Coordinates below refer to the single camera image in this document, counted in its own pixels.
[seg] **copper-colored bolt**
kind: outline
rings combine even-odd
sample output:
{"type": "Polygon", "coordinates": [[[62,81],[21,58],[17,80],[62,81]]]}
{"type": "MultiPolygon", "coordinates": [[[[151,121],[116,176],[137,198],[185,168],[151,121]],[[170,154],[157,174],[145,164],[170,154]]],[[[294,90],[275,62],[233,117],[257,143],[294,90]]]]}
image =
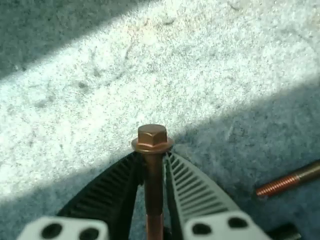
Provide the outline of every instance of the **copper-colored bolt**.
{"type": "Polygon", "coordinates": [[[144,202],[148,240],[163,240],[163,154],[173,145],[167,130],[158,124],[138,128],[132,147],[143,155],[145,163],[144,202]]]}
{"type": "Polygon", "coordinates": [[[257,188],[255,192],[258,196],[273,196],[316,178],[320,178],[320,159],[257,188]]]}

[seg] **carpet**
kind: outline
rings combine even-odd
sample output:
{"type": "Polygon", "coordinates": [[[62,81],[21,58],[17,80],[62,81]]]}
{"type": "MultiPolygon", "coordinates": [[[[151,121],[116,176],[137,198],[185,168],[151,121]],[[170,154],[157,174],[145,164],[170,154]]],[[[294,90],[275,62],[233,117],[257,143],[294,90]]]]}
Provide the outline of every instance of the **carpet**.
{"type": "MultiPolygon", "coordinates": [[[[316,0],[3,0],[0,239],[54,215],[143,124],[265,231],[320,235],[319,181],[255,186],[320,158],[316,0]]],[[[138,191],[130,239],[145,238],[138,191]]]]}

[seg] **white plastic block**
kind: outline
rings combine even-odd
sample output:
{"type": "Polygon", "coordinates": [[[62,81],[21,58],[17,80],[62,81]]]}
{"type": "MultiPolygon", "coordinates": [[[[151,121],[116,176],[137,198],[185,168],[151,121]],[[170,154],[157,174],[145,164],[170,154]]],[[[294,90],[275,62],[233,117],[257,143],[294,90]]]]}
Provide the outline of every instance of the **white plastic block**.
{"type": "Polygon", "coordinates": [[[17,240],[110,240],[100,220],[43,216],[28,223],[17,240]]]}

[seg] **ribbed plastic grip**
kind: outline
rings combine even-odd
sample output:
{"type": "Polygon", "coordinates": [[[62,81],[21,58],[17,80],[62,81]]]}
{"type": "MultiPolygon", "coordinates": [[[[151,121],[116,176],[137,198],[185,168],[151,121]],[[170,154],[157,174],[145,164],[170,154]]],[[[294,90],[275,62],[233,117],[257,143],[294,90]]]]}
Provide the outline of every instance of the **ribbed plastic grip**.
{"type": "Polygon", "coordinates": [[[170,152],[164,164],[173,239],[184,239],[181,229],[190,219],[239,210],[213,180],[188,160],[170,152]]]}
{"type": "Polygon", "coordinates": [[[108,225],[111,240],[127,240],[142,159],[133,152],[92,180],[57,214],[60,217],[101,220],[108,225]]]}

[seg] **hex flange bolt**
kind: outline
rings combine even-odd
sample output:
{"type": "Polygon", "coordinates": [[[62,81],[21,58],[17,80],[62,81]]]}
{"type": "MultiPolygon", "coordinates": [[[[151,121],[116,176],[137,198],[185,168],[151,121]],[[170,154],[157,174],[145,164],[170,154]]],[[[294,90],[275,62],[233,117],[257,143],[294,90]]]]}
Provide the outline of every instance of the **hex flange bolt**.
{"type": "Polygon", "coordinates": [[[132,141],[133,149],[143,155],[145,163],[144,202],[148,240],[163,240],[163,154],[173,143],[166,128],[158,124],[140,126],[138,138],[132,141]]]}

